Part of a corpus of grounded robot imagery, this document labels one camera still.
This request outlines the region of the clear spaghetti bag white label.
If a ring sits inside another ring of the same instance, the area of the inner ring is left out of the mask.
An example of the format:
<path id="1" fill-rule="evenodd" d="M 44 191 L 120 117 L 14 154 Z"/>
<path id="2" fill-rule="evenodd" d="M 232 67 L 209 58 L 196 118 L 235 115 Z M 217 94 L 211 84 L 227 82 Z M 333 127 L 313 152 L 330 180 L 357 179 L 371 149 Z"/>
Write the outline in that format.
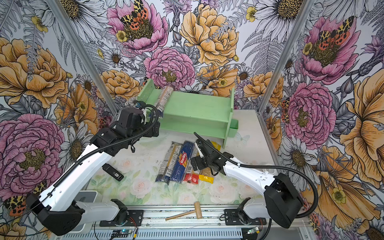
<path id="1" fill-rule="evenodd" d="M 167 185 L 169 184 L 177 157 L 179 156 L 182 146 L 183 144 L 172 142 L 160 166 L 160 170 L 158 172 L 155 182 L 164 182 Z"/>

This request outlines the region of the clear spaghetti bag dark end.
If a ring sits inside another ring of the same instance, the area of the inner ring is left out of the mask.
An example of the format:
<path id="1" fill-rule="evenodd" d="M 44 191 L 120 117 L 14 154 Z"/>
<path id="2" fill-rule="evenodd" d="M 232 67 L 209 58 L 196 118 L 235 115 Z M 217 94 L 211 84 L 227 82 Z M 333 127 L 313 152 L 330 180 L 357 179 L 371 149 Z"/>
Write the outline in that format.
<path id="1" fill-rule="evenodd" d="M 174 92 L 174 90 L 175 88 L 173 85 L 167 85 L 164 88 L 162 88 L 155 105 L 160 118 L 163 118 L 166 104 L 168 103 L 169 98 L 171 94 Z"/>

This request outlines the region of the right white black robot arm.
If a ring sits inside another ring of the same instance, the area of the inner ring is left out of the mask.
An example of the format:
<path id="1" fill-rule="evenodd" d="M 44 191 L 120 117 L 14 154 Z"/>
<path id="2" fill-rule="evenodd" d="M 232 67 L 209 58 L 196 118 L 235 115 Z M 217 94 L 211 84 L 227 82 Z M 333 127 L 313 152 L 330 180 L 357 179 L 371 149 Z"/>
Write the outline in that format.
<path id="1" fill-rule="evenodd" d="M 303 207 L 303 200 L 293 186 L 290 178 L 282 173 L 273 175 L 268 171 L 253 166 L 246 168 L 233 155 L 221 153 L 209 140 L 198 139 L 195 142 L 199 156 L 191 159 L 196 170 L 210 168 L 234 178 L 264 196 L 261 200 L 246 198 L 237 209 L 237 218 L 242 224 L 248 225 L 254 219 L 271 219 L 280 227 L 288 229 Z"/>

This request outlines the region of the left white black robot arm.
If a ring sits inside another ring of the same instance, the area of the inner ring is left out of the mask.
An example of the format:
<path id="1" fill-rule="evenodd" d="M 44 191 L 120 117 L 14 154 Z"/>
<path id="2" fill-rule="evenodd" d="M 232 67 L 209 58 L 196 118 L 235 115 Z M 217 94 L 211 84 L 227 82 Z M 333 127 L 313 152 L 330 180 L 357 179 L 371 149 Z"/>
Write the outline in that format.
<path id="1" fill-rule="evenodd" d="M 135 152 L 135 143 L 142 137 L 157 137 L 159 128 L 159 111 L 155 106 L 140 102 L 135 108 L 122 109 L 118 121 L 99 130 L 81 156 L 52 186 L 39 195 L 27 197 L 27 206 L 40 223 L 57 236 L 68 234 L 78 225 L 93 222 L 124 225 L 130 218 L 121 201 L 83 203 L 75 198 L 93 175 L 120 150 Z"/>

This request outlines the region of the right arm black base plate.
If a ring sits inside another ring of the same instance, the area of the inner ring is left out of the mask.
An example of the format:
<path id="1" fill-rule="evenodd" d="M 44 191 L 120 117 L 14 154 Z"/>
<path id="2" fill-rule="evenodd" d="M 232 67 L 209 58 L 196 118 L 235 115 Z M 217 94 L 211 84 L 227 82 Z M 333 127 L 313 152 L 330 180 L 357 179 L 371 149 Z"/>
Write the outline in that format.
<path id="1" fill-rule="evenodd" d="M 266 226 L 268 224 L 265 218 L 249 218 L 244 212 L 238 209 L 224 209 L 224 214 L 221 216 L 226 226 Z"/>

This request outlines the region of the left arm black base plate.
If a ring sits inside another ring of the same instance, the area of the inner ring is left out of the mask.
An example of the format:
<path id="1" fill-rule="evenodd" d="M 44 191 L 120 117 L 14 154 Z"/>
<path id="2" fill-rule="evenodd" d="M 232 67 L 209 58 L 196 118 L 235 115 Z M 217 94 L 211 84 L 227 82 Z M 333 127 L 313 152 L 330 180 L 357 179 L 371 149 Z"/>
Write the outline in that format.
<path id="1" fill-rule="evenodd" d="M 127 210 L 112 221 L 100 221 L 100 227 L 140 227 L 144 218 L 143 210 Z"/>

